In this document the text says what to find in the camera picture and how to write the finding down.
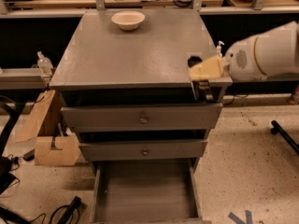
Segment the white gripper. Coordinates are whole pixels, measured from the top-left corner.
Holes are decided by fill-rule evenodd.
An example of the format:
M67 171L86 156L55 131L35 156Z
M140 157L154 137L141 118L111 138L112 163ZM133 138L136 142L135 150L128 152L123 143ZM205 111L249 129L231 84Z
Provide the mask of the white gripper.
M191 80L210 80L223 76L225 69L234 81L252 81L266 78L256 60L255 47L258 36L253 35L235 42L225 54L225 59L215 55L206 60L191 56L188 71Z

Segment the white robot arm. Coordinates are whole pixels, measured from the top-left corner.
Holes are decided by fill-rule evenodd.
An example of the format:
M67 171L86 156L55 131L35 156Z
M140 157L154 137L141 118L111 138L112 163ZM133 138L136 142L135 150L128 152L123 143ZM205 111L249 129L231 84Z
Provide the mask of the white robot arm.
M235 42L189 68L191 81L230 76L236 81L264 80L299 73L298 23L291 21Z

